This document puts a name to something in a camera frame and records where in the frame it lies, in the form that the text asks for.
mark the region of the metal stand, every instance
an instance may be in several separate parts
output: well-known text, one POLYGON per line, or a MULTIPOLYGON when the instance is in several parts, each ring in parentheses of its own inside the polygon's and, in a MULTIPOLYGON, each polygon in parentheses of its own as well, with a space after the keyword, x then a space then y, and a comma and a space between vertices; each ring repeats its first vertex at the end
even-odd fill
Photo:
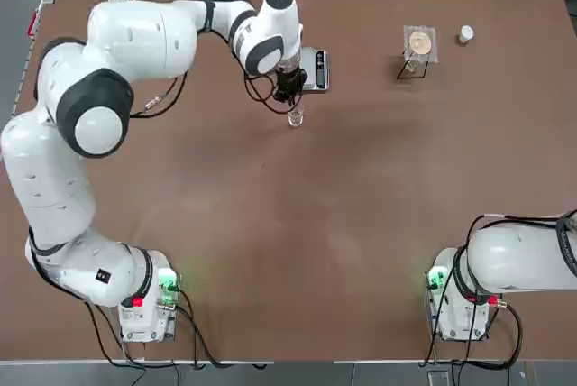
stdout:
POLYGON ((423 75, 422 75, 422 76, 416 76, 416 75, 412 75, 412 76, 410 76, 410 77, 408 77, 408 76, 403 76, 403 72, 404 72, 405 70, 407 70, 407 71, 410 72, 411 74, 414 74, 414 73, 417 71, 417 64, 421 64, 421 65, 423 64, 422 61, 419 62, 419 61, 415 61, 415 60, 412 60, 412 59, 411 59, 411 57, 413 56, 414 53, 415 53, 415 52, 414 52, 413 50, 411 50, 410 48, 405 48, 405 50, 400 54, 401 56, 405 56, 405 64, 403 64, 403 67, 401 68, 400 72, 398 73, 398 75, 397 75, 397 80, 399 80, 399 79, 422 79, 422 78, 425 77, 425 75, 426 75, 426 68, 428 68, 428 66, 429 66, 429 59, 430 59, 430 55, 431 55, 430 52, 426 55, 425 68, 423 69, 423 75), (407 66, 410 67, 411 65, 412 65, 412 66, 415 66, 415 68, 413 69, 412 72, 411 72, 411 69, 407 69, 407 66))

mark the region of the cable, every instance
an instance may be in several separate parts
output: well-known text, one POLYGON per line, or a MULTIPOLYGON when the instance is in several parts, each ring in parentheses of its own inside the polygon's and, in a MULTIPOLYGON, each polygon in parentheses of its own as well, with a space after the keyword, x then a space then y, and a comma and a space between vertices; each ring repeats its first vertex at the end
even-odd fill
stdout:
POLYGON ((157 104, 159 104, 160 102, 162 102, 162 100, 169 95, 169 93, 172 91, 172 89, 174 88, 174 86, 176 85, 177 81, 179 79, 178 78, 174 78, 174 80, 172 81, 172 84, 170 84, 170 87, 161 95, 156 96, 155 98, 151 99, 145 106, 144 109, 141 111, 138 111, 136 113, 130 114, 130 117, 134 118, 137 115, 141 115, 146 113, 147 111, 150 111, 151 109, 153 109, 157 104))
MULTIPOLYGON (((228 40, 220 33, 217 32, 215 30, 211 30, 211 33, 216 34, 224 43, 226 43, 226 45, 228 46, 228 40)), ((264 106, 267 107, 267 109, 269 109, 271 112, 273 112, 274 114, 278 114, 278 115, 286 115, 288 113, 290 113, 291 111, 293 111, 295 108, 297 108, 298 104, 300 103, 300 99, 303 96, 303 90, 302 88, 300 89, 299 93, 298 93, 298 98, 295 101, 295 103, 287 110, 278 110, 276 108, 273 108, 272 106, 270 106, 270 104, 268 103, 268 100, 274 95, 274 93, 277 90, 277 86, 274 83, 274 81, 272 80, 272 78, 270 78, 270 74, 265 74, 265 75, 259 75, 257 77, 252 77, 250 76, 246 70, 244 70, 243 64, 241 64, 241 61, 238 60, 238 58, 236 57, 236 55, 233 53, 233 57, 234 59, 238 62, 239 66, 241 67, 241 69, 243 70, 243 80, 244 80, 244 89, 246 90, 246 93, 249 95, 249 97, 254 100, 255 102, 259 102, 261 104, 263 104, 264 106), (262 97, 261 93, 259 93, 259 91, 256 89, 256 86, 254 86, 253 82, 256 79, 260 79, 260 78, 266 78, 269 82, 270 82, 270 92, 266 97, 262 97)))
POLYGON ((144 370, 144 372, 143 372, 141 375, 139 375, 138 378, 137 378, 135 381, 133 381, 133 383, 131 384, 131 386, 134 386, 136 383, 138 383, 138 382, 142 379, 142 377, 144 377, 144 376, 146 375, 146 372, 147 372, 147 371, 144 370))
POLYGON ((206 342, 205 342, 205 338, 202 336, 202 334, 200 333, 200 330, 198 330, 197 324, 195 323, 194 319, 192 318, 192 316, 190 316, 190 314, 180 305, 177 305, 176 307, 178 312, 181 312, 187 319, 188 322, 190 323, 190 325, 192 326, 192 330, 195 333, 195 336, 198 337, 198 341, 200 342, 200 346, 202 347, 202 351, 205 354, 205 356, 208 358, 208 360, 210 361, 210 363, 215 367, 215 368, 230 368, 232 365, 228 364, 228 363, 220 363, 218 362, 214 356, 210 353, 210 351, 208 350, 208 347, 206 346, 206 342))
POLYGON ((131 114, 130 118, 154 118, 154 117, 158 117, 159 115, 163 115, 167 111, 169 111, 178 102, 180 95, 182 94, 182 89, 184 88, 184 85, 187 82, 187 75, 188 75, 188 71, 184 72, 184 75, 182 75, 182 80, 180 81, 179 89, 177 90, 177 94, 174 96, 174 98, 170 101, 170 103, 168 105, 166 105, 164 108, 157 111, 156 113, 144 114, 144 113, 146 113, 146 111, 148 111, 148 110, 144 110, 144 111, 140 111, 138 113, 131 114))
MULTIPOLYGON (((479 292, 475 289, 475 300, 479 296, 479 292)), ((477 313, 477 303, 473 304, 472 307, 472 319, 471 319, 471 328, 469 329, 469 338, 467 339, 467 349, 465 350, 465 358, 461 362, 461 367, 459 368, 459 374, 457 375, 457 383, 454 382, 454 370, 453 365, 451 365, 451 375, 453 376, 453 385, 459 386, 461 384, 461 373, 463 372, 463 367, 469 361, 469 354, 471 352, 471 340, 472 340, 472 330, 475 328, 475 315, 477 313)))
MULTIPOLYGON (((184 299, 187 302, 188 305, 188 310, 190 311, 190 318, 192 318, 192 320, 194 321, 194 311, 192 309, 192 303, 190 302, 190 299, 188 298, 187 293, 185 293, 182 289, 179 289, 179 293, 182 294, 182 296, 184 297, 184 299)), ((197 357, 197 336, 194 336, 194 341, 193 341, 193 346, 192 346, 192 351, 194 352, 194 359, 193 359, 193 363, 192 363, 192 369, 196 370, 196 371, 200 371, 202 370, 205 366, 199 365, 198 364, 198 357, 197 357)))

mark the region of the white bottle cap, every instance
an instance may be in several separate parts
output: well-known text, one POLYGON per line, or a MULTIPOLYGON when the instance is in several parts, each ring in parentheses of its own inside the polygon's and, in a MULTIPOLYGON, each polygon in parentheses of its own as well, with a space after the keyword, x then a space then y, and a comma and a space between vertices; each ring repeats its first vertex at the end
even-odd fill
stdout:
POLYGON ((461 27, 461 32, 459 32, 459 42, 465 44, 474 35, 472 28, 469 25, 464 25, 461 27))

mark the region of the electronic equipment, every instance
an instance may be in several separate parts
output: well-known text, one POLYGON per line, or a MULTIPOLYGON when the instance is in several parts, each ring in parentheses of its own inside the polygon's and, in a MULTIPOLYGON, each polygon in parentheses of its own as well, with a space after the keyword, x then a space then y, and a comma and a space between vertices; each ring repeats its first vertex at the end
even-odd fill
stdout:
POLYGON ((300 67, 307 73, 303 86, 306 91, 326 91, 328 89, 328 54, 315 48, 303 48, 300 53, 300 67))

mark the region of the gray floor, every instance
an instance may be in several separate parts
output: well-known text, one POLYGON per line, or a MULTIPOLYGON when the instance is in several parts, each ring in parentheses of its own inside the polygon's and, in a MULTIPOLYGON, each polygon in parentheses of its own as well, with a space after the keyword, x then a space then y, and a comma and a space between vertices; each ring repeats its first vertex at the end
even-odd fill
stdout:
POLYGON ((28 25, 40 0, 2 0, 0 57, 0 127, 8 121, 30 49, 28 25))
MULTIPOLYGON (((277 363, 263 371, 250 365, 239 365, 225 370, 206 367, 194 372, 189 366, 179 367, 180 385, 210 386, 428 386, 429 373, 446 378, 434 386, 451 385, 451 374, 446 368, 421 369, 416 363, 277 363)), ((0 366, 2 386, 32 386, 58 384, 74 386, 130 386, 140 372, 119 369, 105 363, 75 363, 69 365, 0 366)), ((177 384, 174 369, 149 370, 139 386, 177 384)), ((505 386, 505 372, 486 372, 465 367, 461 378, 463 386, 505 386)), ((518 363, 511 369, 511 386, 570 386, 577 384, 576 362, 518 363)))

